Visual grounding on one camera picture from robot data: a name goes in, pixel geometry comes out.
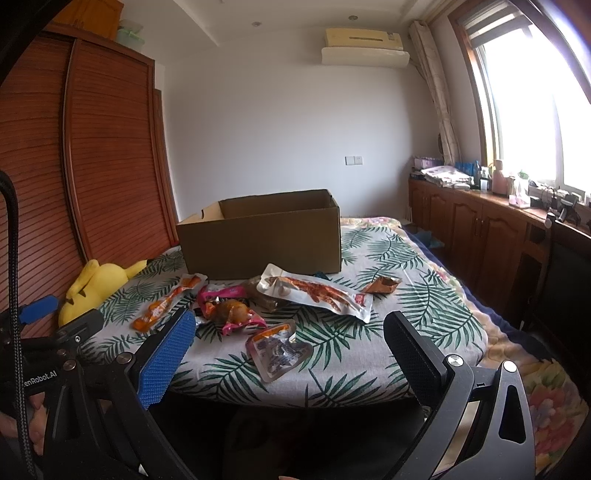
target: wall-mounted air conditioner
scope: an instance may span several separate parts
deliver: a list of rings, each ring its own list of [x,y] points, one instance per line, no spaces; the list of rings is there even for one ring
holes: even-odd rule
[[[397,33],[358,28],[328,28],[323,65],[355,65],[401,68],[410,55],[403,50]]]

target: floral bedspread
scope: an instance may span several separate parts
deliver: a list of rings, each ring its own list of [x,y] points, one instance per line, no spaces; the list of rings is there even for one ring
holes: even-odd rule
[[[171,388],[216,401],[279,407],[358,406],[408,396],[408,383],[382,335],[385,316],[400,310],[445,355],[458,353],[470,365],[491,368],[505,359],[513,360],[530,400],[537,471],[555,464],[588,411],[561,366],[549,358],[541,361],[510,342],[505,332],[511,327],[492,311],[485,313],[487,309],[413,241],[397,220],[342,219],[341,229],[342,270],[328,275],[331,280],[362,288],[379,275],[402,278],[393,294],[374,298],[368,324],[296,304],[274,313],[254,306],[269,325],[294,319],[298,337],[314,347],[312,357],[275,382],[264,384],[246,355],[247,330],[224,337],[213,324],[201,325]],[[149,303],[168,293],[186,271],[179,247],[151,262],[101,305],[105,326],[81,347],[82,355],[103,363],[123,351],[136,351],[149,334],[131,329],[131,322]],[[192,301],[186,297],[176,308]],[[469,428],[468,418],[466,425],[464,430]],[[450,448],[441,468],[446,462],[453,463],[458,452]]]

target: window blind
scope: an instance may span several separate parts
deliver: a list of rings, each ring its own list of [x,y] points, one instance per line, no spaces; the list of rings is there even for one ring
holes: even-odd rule
[[[460,19],[466,29],[472,47],[531,25],[529,19],[507,0],[493,0],[480,4]]]

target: ceiling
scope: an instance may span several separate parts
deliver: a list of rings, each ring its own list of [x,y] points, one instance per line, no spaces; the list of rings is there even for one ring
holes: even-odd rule
[[[445,1],[123,0],[121,18],[142,24],[142,52],[167,64],[228,41],[288,28],[405,30],[411,20],[426,18]],[[359,19],[351,21],[351,15]]]

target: blue textured pad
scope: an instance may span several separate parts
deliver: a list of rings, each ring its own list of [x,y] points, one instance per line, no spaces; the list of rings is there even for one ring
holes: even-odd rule
[[[139,374],[138,397],[144,408],[162,400],[181,360],[195,338],[195,315],[186,311]]]

